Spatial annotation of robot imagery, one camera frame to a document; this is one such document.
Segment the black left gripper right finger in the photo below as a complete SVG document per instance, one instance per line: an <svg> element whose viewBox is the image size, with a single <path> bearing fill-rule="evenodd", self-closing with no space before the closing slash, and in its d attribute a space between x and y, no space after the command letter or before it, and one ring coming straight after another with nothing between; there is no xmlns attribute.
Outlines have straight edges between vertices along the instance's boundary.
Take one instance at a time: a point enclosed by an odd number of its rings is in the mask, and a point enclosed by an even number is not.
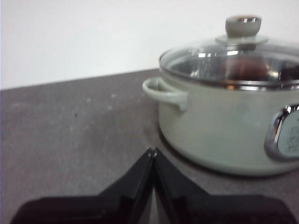
<svg viewBox="0 0 299 224"><path fill-rule="evenodd" d="M169 224L294 224L286 204L263 195L211 195L155 149L160 220Z"/></svg>

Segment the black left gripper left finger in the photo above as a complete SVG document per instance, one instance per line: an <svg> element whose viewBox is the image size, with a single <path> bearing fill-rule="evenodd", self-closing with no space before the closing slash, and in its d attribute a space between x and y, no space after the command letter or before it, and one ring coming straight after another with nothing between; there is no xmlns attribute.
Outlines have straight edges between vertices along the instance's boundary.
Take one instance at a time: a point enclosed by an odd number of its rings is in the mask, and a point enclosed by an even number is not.
<svg viewBox="0 0 299 224"><path fill-rule="evenodd" d="M43 197L24 203L13 224L147 224L155 151L148 149L118 180L97 195Z"/></svg>

